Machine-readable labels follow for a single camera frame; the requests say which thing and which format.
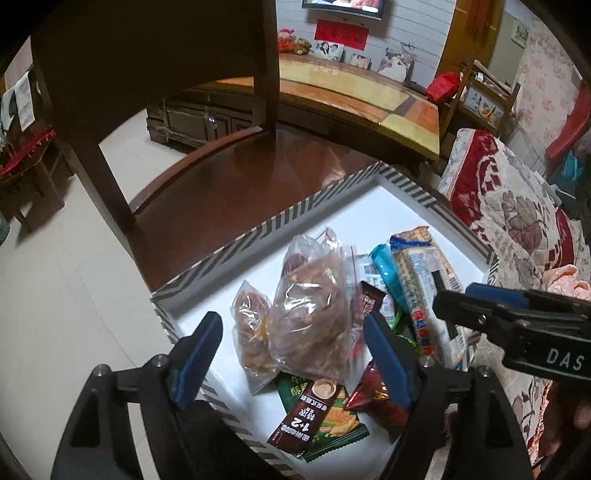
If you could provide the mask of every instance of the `red banner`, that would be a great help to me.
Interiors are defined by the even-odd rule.
[[[364,50],[369,35],[369,29],[347,23],[331,20],[318,20],[316,24],[315,40],[342,43],[358,50]]]

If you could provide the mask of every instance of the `wooden table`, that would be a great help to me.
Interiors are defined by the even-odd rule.
[[[404,85],[343,63],[280,55],[279,122],[390,164],[439,159],[437,106]],[[251,124],[252,78],[184,90],[148,107],[153,140],[200,146]]]

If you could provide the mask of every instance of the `photo frame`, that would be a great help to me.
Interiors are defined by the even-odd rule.
[[[397,53],[394,49],[387,47],[379,64],[378,73],[391,80],[404,83],[412,64],[413,59],[408,53]]]
[[[495,102],[483,95],[476,88],[471,86],[465,95],[462,95],[464,107],[473,114],[482,118],[490,126],[496,128],[505,113]]]
[[[342,43],[328,41],[314,42],[309,55],[323,60],[340,61],[343,57],[345,46]]]
[[[511,40],[517,43],[521,48],[525,48],[527,41],[530,38],[530,29],[523,22],[517,19],[513,20],[513,31],[511,33]]]
[[[368,70],[369,64],[371,63],[371,59],[369,57],[365,57],[363,55],[358,55],[353,53],[351,55],[351,59],[349,60],[349,65],[352,67],[359,67],[360,69]]]

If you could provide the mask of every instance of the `white cloth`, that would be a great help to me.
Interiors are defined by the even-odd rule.
[[[33,97],[31,96],[31,84],[29,83],[29,73],[25,75],[14,86],[14,93],[17,97],[18,119],[21,122],[21,131],[35,121],[33,112]]]
[[[10,101],[14,96],[14,87],[4,92],[2,95],[2,108],[0,110],[0,122],[2,122],[2,130],[5,132],[10,128],[13,115],[10,114]]]

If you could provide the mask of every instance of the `snack box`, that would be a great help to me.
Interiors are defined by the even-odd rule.
[[[430,232],[467,286],[494,284],[498,260],[447,207],[402,173],[383,162],[359,170],[302,202],[279,212],[154,292],[152,302],[172,342],[191,335],[210,310],[224,325],[222,343],[206,376],[201,394],[222,413],[227,425],[250,448],[293,479],[371,480],[379,476],[394,450],[388,433],[366,414],[359,419],[370,435],[306,463],[266,443],[285,417],[274,384],[250,395],[246,376],[232,342],[230,306],[243,280],[273,299],[282,260],[292,237],[317,236],[331,227],[345,245],[369,253],[397,232],[418,225]],[[366,351],[366,360],[371,355]],[[345,385],[352,392],[359,378]]]

